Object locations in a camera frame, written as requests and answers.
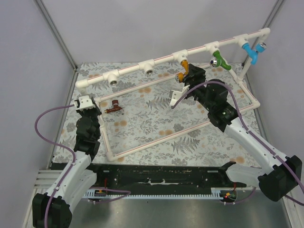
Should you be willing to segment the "white PVC pipe frame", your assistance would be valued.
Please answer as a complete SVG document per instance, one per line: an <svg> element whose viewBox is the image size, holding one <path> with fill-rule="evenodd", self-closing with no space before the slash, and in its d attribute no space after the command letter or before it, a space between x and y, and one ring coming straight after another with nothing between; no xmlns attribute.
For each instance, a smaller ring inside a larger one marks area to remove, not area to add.
<svg viewBox="0 0 304 228"><path fill-rule="evenodd" d="M180 50L177 52L174 52L170 55L164 56L164 57L160 57L157 59L149 59L149 60L145 60L142 62L137 63L136 65L133 66L128 66L122 69L114 69L111 71L107 71L105 73L102 73L101 75L96 75L92 78L89 79L83 79L83 80L79 80L75 82L75 88L81 93L82 96L84 96L86 94L86 89L89 86L95 85L97 83L100 83L102 81L108 81L108 83L113 86L116 85L118 82L119 77L123 77L126 74L131 74L133 72L136 71L143 71L146 75L151 75L153 73L153 68L159 64L164 64L164 63L171 63L171 62L177 62L179 64L181 64L181 61L183 60L188 60L187 57L190 55L194 55L197 53L201 53L201 52L209 52L211 55L215 52L215 51L219 51L219 47L222 46L226 46L226 45L230 45L230 44L238 44L241 48L245 43L249 43L248 40L249 39L253 39L256 38L257 41L260 42L265 42L265 40L268 38L269 34L270 34L270 28L262 28L259 31L255 31L249 34L241 34L238 36L234 36L233 38L229 38L229 39L225 39L222 41L213 41L207 44L204 44L203 46L200 47L195 47L195 48L191 48L191 49L184 49L184 50ZM251 94L251 92L249 91L249 89L247 88L247 86L244 84L243 80L245 77L245 74L247 73L248 69L251 66L251 58L249 57L248 60L246 60L244 68L241 72L240 75L237 75L235 73L235 71L231 68L231 70L229 70L228 72L230 73L230 75L232 76L232 78L234 79L235 83L238 84L238 86L243 90L243 92L246 94L246 96L250 99L251 104L249 106L246 106L242 109L240 109L240 113L243 114L249 110L254 110L256 108L258 108L260 106L260 102ZM168 80L171 80L174 78L174 75L171 76L166 76L163 79L157 79L151 82L148 82L146 84L141 84L141 85L137 85L125 90L122 90L121 92L117 92L108 96L104 96L101 98L96 98L95 102L97 102L98 104L100 104L101 102L103 102L104 100L108 100L110 98L114 98L120 95L124 95L133 91L136 91L137 89L142 89L142 88L146 88L149 86L153 86L156 85L158 83L162 83ZM108 159L108 161L113 162L118 160L119 158L125 157L127 155L131 155L135 152L139 152L141 150L144 149L148 149L151 148L155 145L158 145L160 143L164 143L168 140L174 139L176 137L180 137L184 134L193 132L195 130L198 130L200 128L203 128L207 125L210 125L211 122L205 122L205 123L201 123L198 124L194 127L185 129L179 133L174 133L171 134L169 136L166 136L160 140L156 140L156 141L152 141L149 142L147 144L144 144L142 146L138 146L135 148L132 148L128 151L124 151L124 152L120 152L119 154L113 154L113 152L110 149L110 144L109 144L109 140L108 140L108 135L106 132L106 127L104 125L101 125L101 132L102 132L102 138L105 144L105 148L106 148L106 157Z"/></svg>

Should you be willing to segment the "orange water faucet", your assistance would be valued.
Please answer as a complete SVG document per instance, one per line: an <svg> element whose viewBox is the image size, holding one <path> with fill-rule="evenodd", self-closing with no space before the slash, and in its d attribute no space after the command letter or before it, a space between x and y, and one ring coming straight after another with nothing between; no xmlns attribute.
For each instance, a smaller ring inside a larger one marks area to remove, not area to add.
<svg viewBox="0 0 304 228"><path fill-rule="evenodd" d="M181 61L181 66L184 68L183 72L179 72L176 74L175 79L178 83L182 83L183 80L185 79L185 77L188 75L189 73L189 63L187 60L183 60Z"/></svg>

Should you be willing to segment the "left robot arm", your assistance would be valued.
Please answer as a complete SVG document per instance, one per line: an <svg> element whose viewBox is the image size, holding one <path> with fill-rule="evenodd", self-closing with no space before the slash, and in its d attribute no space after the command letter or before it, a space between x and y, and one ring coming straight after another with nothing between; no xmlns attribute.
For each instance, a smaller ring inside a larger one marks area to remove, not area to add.
<svg viewBox="0 0 304 228"><path fill-rule="evenodd" d="M76 206L97 180L97 174L88 166L99 150L102 113L94 98L88 95L79 97L73 106L81 116L76 123L76 143L73 149L62 145L71 152L72 159L45 193L34 196L32 223L35 228L69 227Z"/></svg>

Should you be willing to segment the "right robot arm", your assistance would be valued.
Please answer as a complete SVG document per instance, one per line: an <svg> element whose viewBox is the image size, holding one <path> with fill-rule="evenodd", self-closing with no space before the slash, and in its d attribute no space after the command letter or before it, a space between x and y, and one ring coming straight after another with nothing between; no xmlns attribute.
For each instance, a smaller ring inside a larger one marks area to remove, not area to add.
<svg viewBox="0 0 304 228"><path fill-rule="evenodd" d="M295 155L289 157L280 152L249 128L238 105L228 102L228 96L233 96L230 87L218 79L206 81L206 72L200 67L187 64L185 70L184 77L179 78L189 87L183 97L198 101L208 111L211 124L237 141L260 166L243 167L230 162L223 165L227 177L233 182L260 188L272 201L286 197L297 186L302 189L302 161Z"/></svg>

